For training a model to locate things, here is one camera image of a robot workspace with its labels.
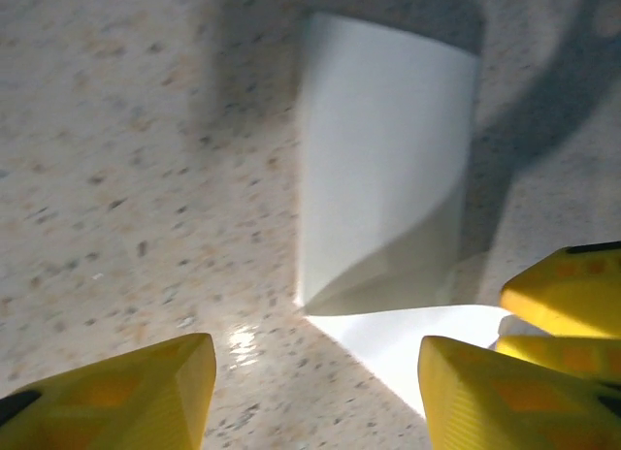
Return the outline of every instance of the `granite countertop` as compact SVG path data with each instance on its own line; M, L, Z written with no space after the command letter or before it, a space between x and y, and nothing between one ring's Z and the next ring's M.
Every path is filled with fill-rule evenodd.
M292 302L302 17L482 50L462 268L480 302L621 234L620 2L0 0L0 394L209 332L205 448L429 448Z

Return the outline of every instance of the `speckled countertop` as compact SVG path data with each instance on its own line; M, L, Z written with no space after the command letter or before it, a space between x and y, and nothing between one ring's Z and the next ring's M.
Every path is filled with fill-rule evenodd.
M203 331L205 448L429 448L292 303L298 23L482 48L462 294L493 301L621 235L620 3L0 0L0 393Z

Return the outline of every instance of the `white sheet of paper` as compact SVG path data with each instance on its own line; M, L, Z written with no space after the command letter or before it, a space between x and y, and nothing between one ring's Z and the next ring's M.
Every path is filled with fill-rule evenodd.
M453 305L308 319L425 417L417 369L423 337L455 338L488 348L507 316L501 307Z

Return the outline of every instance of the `yellow object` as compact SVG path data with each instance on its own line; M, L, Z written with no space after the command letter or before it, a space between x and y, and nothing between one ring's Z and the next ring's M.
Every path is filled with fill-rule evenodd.
M16 391L41 396L0 427L0 449L196 450L214 381L208 334L70 370Z
M423 338L434 450L619 450L621 393L445 337Z
M584 379L621 384L621 339L501 337L496 351Z
M501 306L554 336L621 338L621 241L556 251L510 280Z

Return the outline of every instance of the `white block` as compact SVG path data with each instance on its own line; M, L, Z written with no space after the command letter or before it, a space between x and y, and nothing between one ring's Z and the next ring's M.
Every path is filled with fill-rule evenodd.
M507 315L423 307L450 302L478 59L351 18L308 30L296 303L422 415L422 337L488 347Z

